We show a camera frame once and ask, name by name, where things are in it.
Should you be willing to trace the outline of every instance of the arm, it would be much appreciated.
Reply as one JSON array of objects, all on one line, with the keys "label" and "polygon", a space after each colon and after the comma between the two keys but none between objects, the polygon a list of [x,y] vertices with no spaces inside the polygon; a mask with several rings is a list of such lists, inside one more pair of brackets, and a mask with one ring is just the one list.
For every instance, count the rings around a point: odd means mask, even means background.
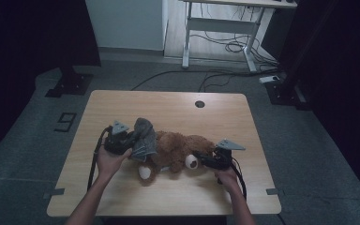
[{"label": "arm", "polygon": [[74,212],[72,212],[66,225],[92,224],[105,187],[121,167],[122,161],[129,157],[130,154],[131,150],[128,149],[124,155],[115,156],[107,152],[104,147],[100,147],[97,158],[98,177],[75,208]]},{"label": "arm", "polygon": [[233,169],[229,168],[226,171],[215,171],[215,177],[220,179],[230,193],[235,224],[255,225],[256,223],[250,213],[241,188],[238,186],[237,176]]}]

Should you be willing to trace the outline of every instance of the standing desk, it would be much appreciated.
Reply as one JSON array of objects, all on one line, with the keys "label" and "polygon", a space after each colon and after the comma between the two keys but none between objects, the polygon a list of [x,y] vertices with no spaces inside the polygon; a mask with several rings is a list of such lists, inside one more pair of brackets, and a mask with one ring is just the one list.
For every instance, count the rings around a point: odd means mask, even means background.
[{"label": "standing desk", "polygon": [[[196,106],[204,103],[203,108]],[[241,94],[175,93],[143,91],[94,91],[69,149],[47,212],[67,217],[83,198],[99,135],[114,120],[132,130],[137,118],[148,119],[155,131],[198,134],[218,143],[227,138],[246,147],[232,151],[247,185],[247,203],[252,214],[278,214],[281,206],[247,99]],[[106,187],[97,216],[213,216],[232,214],[223,186],[208,169],[185,168],[179,173],[161,172],[148,187],[139,181],[138,162],[125,160]]]},{"label": "standing desk", "polygon": [[[189,32],[195,31],[211,31],[221,33],[234,33],[250,35],[250,39],[247,42],[246,48],[243,50],[244,56],[247,59],[247,65],[251,72],[256,72],[256,66],[254,64],[254,57],[251,53],[253,42],[256,38],[259,26],[266,8],[296,8],[295,2],[288,3],[285,0],[182,0],[189,2],[188,14],[187,14],[187,27],[186,27],[186,42],[183,50],[183,68],[188,68],[189,61]],[[256,21],[244,22],[244,21],[229,21],[218,20],[208,18],[193,18],[191,15],[192,3],[207,3],[207,4],[221,4],[221,5],[237,5],[237,6],[249,6],[261,8],[260,13]]]}]

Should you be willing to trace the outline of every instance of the white wall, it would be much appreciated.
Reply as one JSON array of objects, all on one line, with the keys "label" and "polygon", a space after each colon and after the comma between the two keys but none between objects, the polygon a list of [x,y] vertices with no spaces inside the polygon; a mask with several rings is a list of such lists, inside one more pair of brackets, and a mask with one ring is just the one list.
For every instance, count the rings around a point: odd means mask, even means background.
[{"label": "white wall", "polygon": [[162,51],[168,0],[86,0],[97,45]]}]

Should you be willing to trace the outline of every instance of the brown teddy bear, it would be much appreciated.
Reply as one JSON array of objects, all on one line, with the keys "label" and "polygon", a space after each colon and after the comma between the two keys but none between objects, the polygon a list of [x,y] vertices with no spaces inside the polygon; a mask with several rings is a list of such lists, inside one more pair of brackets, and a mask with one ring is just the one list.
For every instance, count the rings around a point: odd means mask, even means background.
[{"label": "brown teddy bear", "polygon": [[180,172],[184,166],[190,169],[198,168],[198,159],[192,153],[212,156],[216,146],[199,135],[185,136],[180,133],[158,131],[157,153],[149,155],[139,166],[139,175],[142,183],[151,184],[157,173],[164,167],[169,167],[172,173]]}]

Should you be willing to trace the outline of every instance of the person's left hand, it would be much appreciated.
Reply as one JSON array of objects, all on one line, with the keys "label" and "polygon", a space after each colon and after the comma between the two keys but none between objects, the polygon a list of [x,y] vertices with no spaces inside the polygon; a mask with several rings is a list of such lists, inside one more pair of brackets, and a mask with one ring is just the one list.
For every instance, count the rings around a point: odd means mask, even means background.
[{"label": "person's left hand", "polygon": [[97,167],[98,167],[98,177],[105,182],[109,182],[113,175],[121,167],[122,161],[125,158],[128,158],[131,154],[131,149],[129,148],[124,155],[115,155],[104,149],[104,145],[98,149],[98,158],[97,158]]}]

